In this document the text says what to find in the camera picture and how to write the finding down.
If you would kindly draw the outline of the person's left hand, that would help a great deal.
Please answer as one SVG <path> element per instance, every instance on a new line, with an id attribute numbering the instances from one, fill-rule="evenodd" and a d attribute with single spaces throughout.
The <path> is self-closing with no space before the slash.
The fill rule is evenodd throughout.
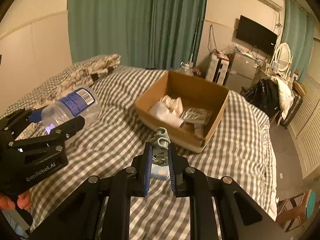
<path id="1" fill-rule="evenodd" d="M 30 210 L 32 206 L 31 192 L 28 190 L 23 194 L 20 194 L 17 200 L 12 201 L 10 198 L 1 193 L 0 195 L 0 207 L 1 210 L 14 210 L 15 207 L 19 207 L 22 210 Z"/>

